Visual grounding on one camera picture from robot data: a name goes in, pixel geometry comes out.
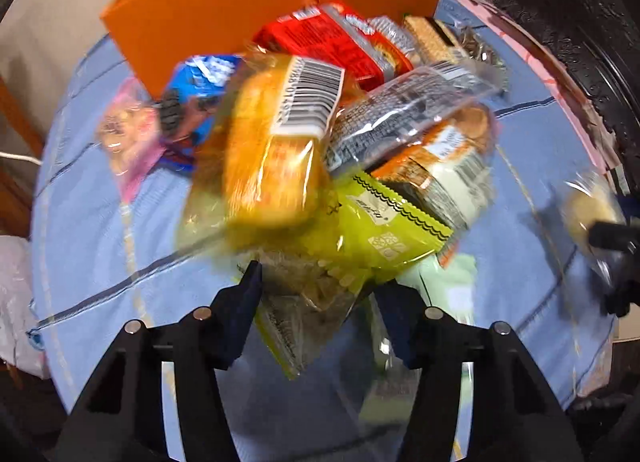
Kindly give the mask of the white plastic bag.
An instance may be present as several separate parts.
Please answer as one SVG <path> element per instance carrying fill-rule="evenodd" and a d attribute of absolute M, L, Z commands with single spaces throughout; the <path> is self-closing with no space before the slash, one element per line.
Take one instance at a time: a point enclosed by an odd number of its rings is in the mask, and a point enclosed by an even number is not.
<path fill-rule="evenodd" d="M 32 310 L 30 243 L 21 237 L 1 236 L 1 359 L 30 375 L 51 378 Z"/>

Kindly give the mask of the sunflower seeds clear bag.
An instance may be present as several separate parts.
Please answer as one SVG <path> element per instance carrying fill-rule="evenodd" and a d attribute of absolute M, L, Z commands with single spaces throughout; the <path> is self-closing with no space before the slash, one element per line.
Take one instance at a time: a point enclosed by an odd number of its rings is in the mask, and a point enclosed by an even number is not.
<path fill-rule="evenodd" d="M 508 92 L 509 72 L 506 62 L 471 26 L 462 26 L 458 40 L 465 57 L 462 64 L 469 71 L 494 85 L 500 94 Z"/>

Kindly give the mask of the pale green snack packet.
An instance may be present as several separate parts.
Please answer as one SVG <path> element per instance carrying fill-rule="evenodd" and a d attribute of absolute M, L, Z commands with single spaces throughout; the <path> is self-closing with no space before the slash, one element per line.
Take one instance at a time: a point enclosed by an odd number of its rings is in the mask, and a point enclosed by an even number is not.
<path fill-rule="evenodd" d="M 459 323 L 474 325 L 475 257 L 454 255 L 446 266 L 434 255 L 402 273 L 397 281 L 416 289 L 427 306 L 442 308 Z"/>

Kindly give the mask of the black carved furniture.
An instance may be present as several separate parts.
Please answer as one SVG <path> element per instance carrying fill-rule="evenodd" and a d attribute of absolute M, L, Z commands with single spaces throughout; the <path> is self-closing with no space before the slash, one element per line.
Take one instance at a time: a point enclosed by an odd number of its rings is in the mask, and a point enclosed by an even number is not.
<path fill-rule="evenodd" d="M 491 0 L 565 65 L 639 188 L 639 0 Z"/>

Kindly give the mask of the round pastry clear wrapper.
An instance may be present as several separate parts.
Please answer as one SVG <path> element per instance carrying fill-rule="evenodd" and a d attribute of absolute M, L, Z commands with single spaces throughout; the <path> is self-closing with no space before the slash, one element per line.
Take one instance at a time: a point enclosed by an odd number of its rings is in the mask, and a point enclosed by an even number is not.
<path fill-rule="evenodd" d="M 598 172 L 577 174 L 565 183 L 561 203 L 563 225 L 589 266 L 610 287 L 622 255 L 589 243 L 589 230 L 597 223 L 626 224 L 626 219 L 608 181 Z"/>

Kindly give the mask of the golden bread snack bag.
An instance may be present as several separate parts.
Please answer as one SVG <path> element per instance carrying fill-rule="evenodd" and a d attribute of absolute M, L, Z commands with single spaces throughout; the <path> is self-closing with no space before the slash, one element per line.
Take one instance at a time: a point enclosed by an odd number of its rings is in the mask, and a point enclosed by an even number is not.
<path fill-rule="evenodd" d="M 309 219 L 346 71 L 318 59 L 252 53 L 229 84 L 222 197 L 232 225 L 284 228 Z"/>

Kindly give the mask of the pink wrapped cookie pack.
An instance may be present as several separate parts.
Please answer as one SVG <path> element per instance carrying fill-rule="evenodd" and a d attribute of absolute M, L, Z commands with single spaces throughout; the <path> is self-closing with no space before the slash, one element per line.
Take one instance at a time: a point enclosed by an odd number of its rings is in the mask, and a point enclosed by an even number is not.
<path fill-rule="evenodd" d="M 160 116 L 137 78 L 119 86 L 96 129 L 114 175 L 120 200 L 131 203 L 165 147 Z"/>

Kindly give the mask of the yellow-green melon seeds bag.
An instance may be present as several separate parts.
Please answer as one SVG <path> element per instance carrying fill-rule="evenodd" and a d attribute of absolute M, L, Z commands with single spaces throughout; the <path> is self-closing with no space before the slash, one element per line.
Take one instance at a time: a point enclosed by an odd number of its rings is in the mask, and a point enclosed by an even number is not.
<path fill-rule="evenodd" d="M 367 291 L 439 253 L 454 232 L 363 171 L 322 190 L 320 207 L 290 226 L 232 223 L 218 174 L 198 174 L 177 231 L 179 248 L 242 275 L 262 264 L 258 332 L 288 378 L 329 343 Z"/>

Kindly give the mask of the blue cookie package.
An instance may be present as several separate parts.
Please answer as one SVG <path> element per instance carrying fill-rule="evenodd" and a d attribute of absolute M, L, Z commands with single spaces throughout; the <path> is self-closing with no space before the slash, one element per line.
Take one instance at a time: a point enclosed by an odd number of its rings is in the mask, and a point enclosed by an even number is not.
<path fill-rule="evenodd" d="M 195 150 L 213 129 L 216 106 L 242 63 L 238 55 L 194 55 L 178 63 L 155 103 L 160 118 L 160 164 L 176 172 L 194 170 Z"/>

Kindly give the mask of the pink cloth strip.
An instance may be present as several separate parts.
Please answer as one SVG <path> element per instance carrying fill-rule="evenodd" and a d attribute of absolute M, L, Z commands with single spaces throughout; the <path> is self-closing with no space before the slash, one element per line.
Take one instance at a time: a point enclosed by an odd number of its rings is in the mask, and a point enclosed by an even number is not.
<path fill-rule="evenodd" d="M 539 43 L 533 34 L 490 1 L 456 1 L 484 22 L 504 43 L 509 44 L 532 68 L 562 108 L 596 169 L 605 175 L 610 185 L 619 193 L 629 196 L 631 190 L 617 151 L 616 135 L 606 128 L 593 102 L 570 76 L 566 66 L 552 55 L 547 46 Z"/>

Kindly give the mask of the orange white biscuit pack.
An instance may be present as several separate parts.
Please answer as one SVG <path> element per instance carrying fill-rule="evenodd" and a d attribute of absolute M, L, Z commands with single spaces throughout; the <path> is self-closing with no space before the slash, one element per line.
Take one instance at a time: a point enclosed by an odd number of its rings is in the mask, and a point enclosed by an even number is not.
<path fill-rule="evenodd" d="M 370 175 L 452 230 L 437 254 L 446 266 L 458 241 L 495 198 L 491 159 L 494 115 L 471 105 L 425 132 Z"/>

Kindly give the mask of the dark chocolate wafer pack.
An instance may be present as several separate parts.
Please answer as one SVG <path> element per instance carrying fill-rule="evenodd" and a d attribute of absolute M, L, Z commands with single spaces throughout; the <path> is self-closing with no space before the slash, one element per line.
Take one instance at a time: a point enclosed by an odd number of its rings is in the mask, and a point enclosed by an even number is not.
<path fill-rule="evenodd" d="M 341 109 L 326 147 L 326 170 L 337 177 L 367 169 L 454 111 L 497 91 L 486 74 L 463 65 L 413 69 Z"/>

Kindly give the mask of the red snack package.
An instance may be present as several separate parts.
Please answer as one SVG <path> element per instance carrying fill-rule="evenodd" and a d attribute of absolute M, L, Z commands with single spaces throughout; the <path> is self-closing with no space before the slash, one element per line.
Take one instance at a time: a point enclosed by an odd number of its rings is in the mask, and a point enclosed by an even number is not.
<path fill-rule="evenodd" d="M 416 68 L 372 22 L 341 2 L 314 4 L 268 22 L 253 42 L 272 52 L 342 67 L 369 92 Z"/>

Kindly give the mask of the blue tablecloth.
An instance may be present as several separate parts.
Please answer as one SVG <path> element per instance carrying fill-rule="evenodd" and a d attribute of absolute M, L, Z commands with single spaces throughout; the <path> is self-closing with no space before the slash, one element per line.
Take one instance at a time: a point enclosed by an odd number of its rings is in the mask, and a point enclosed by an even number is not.
<path fill-rule="evenodd" d="M 592 170 L 596 154 L 554 97 L 533 58 L 465 0 L 439 0 L 437 17 L 474 27 L 506 62 L 506 95 L 492 165 L 496 199 L 463 237 L 476 260 L 474 317 L 515 329 L 561 404 L 591 393 L 611 373 L 615 320 L 602 311 L 596 274 L 567 236 L 562 189 Z M 186 177 L 163 169 L 123 205 L 96 126 L 130 74 L 110 39 L 77 67 L 49 133 L 32 218 L 32 289 L 41 339 L 66 407 L 130 319 L 172 323 L 232 285 L 175 233 Z M 401 432 L 368 427 L 358 412 L 373 374 L 366 317 L 352 314 L 299 378 L 289 380 L 257 332 L 218 383 L 245 461 L 391 461 Z"/>

